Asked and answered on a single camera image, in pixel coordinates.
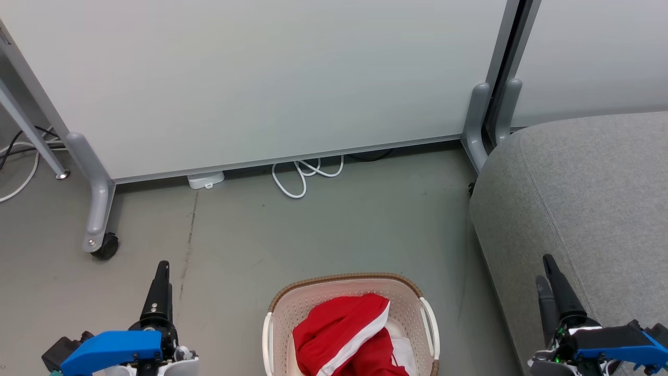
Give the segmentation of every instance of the plastic basket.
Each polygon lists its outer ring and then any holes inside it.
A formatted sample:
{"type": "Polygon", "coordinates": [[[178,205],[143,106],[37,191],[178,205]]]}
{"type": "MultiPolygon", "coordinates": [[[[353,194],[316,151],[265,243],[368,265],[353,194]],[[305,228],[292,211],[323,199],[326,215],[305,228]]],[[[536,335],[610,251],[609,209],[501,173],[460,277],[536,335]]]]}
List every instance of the plastic basket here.
{"type": "Polygon", "coordinates": [[[262,353],[267,376],[287,376],[292,331],[322,302],[338,296],[373,292],[390,300],[389,318],[411,341],[419,376],[438,374],[440,340],[429,302],[419,288],[397,274],[342,274],[293,283],[271,302],[262,331],[262,353]]]}

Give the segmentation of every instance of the basket handle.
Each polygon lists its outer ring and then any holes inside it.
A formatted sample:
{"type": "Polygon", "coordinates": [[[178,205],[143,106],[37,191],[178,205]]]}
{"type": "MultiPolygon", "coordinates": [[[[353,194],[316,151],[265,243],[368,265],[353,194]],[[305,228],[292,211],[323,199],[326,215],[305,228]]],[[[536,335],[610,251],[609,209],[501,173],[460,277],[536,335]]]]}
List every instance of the basket handle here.
{"type": "Polygon", "coordinates": [[[441,338],[438,334],[438,324],[436,323],[436,316],[430,306],[429,302],[425,298],[420,298],[422,307],[422,318],[424,323],[424,330],[427,332],[427,339],[429,343],[429,350],[434,356],[434,360],[437,361],[441,353],[441,338]]]}
{"type": "Polygon", "coordinates": [[[269,312],[262,326],[262,357],[265,360],[265,372],[267,376],[272,376],[274,373],[273,334],[274,327],[272,325],[271,312],[269,312]]]}

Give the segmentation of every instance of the floor crack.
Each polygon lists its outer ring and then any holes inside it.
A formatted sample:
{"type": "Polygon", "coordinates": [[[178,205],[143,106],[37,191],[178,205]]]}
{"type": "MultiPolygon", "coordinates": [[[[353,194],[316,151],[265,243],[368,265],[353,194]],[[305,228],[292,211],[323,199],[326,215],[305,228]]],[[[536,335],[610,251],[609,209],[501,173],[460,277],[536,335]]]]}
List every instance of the floor crack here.
{"type": "Polygon", "coordinates": [[[181,300],[183,299],[183,286],[186,284],[186,273],[188,272],[188,267],[190,266],[190,257],[192,256],[192,229],[195,227],[195,212],[197,211],[197,200],[200,197],[200,192],[195,193],[195,204],[192,207],[192,217],[190,218],[190,233],[188,234],[188,248],[186,250],[186,257],[184,260],[183,271],[181,272],[181,288],[178,293],[178,302],[179,310],[176,315],[176,320],[181,315],[181,300]]]}

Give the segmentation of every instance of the clothes in basket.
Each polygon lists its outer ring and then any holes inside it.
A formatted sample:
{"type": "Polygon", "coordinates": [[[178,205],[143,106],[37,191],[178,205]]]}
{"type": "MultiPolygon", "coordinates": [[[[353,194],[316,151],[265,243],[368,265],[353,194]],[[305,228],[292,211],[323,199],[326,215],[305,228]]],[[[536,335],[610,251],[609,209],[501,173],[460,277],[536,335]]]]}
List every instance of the clothes in basket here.
{"type": "Polygon", "coordinates": [[[342,296],[313,308],[293,331],[304,376],[417,376],[409,339],[390,333],[390,301],[342,296]]]}

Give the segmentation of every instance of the basket rim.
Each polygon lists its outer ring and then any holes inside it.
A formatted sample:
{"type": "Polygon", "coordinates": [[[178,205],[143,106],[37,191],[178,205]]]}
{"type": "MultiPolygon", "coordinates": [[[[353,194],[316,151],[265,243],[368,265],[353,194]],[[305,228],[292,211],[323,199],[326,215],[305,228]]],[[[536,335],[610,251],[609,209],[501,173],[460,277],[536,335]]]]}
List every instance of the basket rim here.
{"type": "Polygon", "coordinates": [[[292,290],[296,290],[301,287],[306,287],[310,286],[313,284],[321,284],[325,282],[337,282],[337,281],[345,281],[345,280],[372,280],[372,279],[386,279],[386,280],[395,280],[398,282],[401,282],[408,286],[413,292],[415,292],[415,295],[417,298],[422,298],[422,291],[408,278],[404,276],[400,276],[399,274],[394,274],[394,273],[350,273],[350,274],[335,274],[332,276],[325,276],[325,277],[317,277],[317,278],[310,278],[307,280],[302,280],[298,282],[294,282],[292,284],[287,285],[281,291],[279,291],[278,294],[274,297],[274,299],[271,301],[271,304],[269,305],[269,312],[274,313],[274,309],[276,308],[276,305],[278,304],[279,300],[288,292],[292,290]]]}

